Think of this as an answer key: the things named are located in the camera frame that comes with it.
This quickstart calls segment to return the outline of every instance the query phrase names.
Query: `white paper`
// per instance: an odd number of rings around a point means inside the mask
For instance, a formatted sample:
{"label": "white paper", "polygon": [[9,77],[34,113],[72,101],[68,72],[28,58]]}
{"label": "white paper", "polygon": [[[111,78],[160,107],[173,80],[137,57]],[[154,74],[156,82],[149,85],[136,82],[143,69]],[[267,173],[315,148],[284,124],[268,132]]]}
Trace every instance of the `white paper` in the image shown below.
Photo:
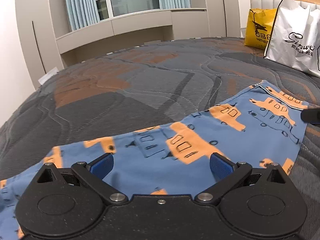
{"label": "white paper", "polygon": [[38,82],[43,85],[49,78],[51,78],[52,76],[54,76],[55,74],[57,74],[59,72],[59,70],[57,69],[57,67],[53,68],[52,70],[50,70],[47,74],[43,75],[41,78],[38,79]]}

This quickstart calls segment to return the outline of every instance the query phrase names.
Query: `white shopping bag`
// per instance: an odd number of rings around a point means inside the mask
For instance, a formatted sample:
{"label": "white shopping bag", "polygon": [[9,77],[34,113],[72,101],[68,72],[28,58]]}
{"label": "white shopping bag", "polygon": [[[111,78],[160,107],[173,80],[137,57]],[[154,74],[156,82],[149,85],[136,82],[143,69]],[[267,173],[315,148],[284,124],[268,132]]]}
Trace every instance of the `white shopping bag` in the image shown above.
{"label": "white shopping bag", "polygon": [[320,10],[282,0],[265,49],[267,59],[320,77]]}

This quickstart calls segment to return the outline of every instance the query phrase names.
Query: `blue gripper pad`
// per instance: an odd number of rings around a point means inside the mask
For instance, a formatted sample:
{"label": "blue gripper pad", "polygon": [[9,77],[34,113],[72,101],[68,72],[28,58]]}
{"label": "blue gripper pad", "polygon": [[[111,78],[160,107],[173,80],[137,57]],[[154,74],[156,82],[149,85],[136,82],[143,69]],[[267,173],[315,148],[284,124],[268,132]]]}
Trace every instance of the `blue gripper pad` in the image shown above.
{"label": "blue gripper pad", "polygon": [[92,164],[89,169],[89,171],[96,175],[99,179],[103,179],[105,176],[107,176],[108,173],[112,171],[114,164],[112,154],[108,154],[105,157],[103,155],[101,157],[102,159],[98,160],[97,163]]}
{"label": "blue gripper pad", "polygon": [[234,170],[231,165],[224,162],[222,159],[212,154],[210,156],[210,169],[219,179],[223,179],[230,175]]}

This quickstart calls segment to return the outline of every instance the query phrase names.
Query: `bed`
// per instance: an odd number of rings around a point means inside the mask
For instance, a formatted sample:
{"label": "bed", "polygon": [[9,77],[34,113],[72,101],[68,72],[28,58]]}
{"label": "bed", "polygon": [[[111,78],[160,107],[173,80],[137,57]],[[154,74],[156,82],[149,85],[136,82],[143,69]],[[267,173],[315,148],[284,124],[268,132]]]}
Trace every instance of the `bed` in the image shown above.
{"label": "bed", "polygon": [[[268,61],[241,38],[168,41],[109,53],[49,79],[0,128],[0,180],[52,147],[181,120],[267,80],[320,106],[320,79]],[[306,239],[320,236],[320,128],[308,124],[290,178],[308,206]]]}

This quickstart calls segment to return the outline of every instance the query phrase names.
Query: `window frame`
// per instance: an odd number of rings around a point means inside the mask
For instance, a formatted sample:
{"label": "window frame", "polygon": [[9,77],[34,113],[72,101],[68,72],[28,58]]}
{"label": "window frame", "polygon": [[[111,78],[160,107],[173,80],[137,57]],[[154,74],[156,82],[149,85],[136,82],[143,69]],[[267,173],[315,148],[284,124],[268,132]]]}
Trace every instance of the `window frame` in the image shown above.
{"label": "window frame", "polygon": [[106,0],[106,4],[107,4],[107,10],[108,10],[109,18],[103,19],[103,20],[100,20],[100,21],[105,21],[105,20],[114,18],[114,16],[113,16],[113,10],[112,10],[112,5],[111,5],[111,0]]}

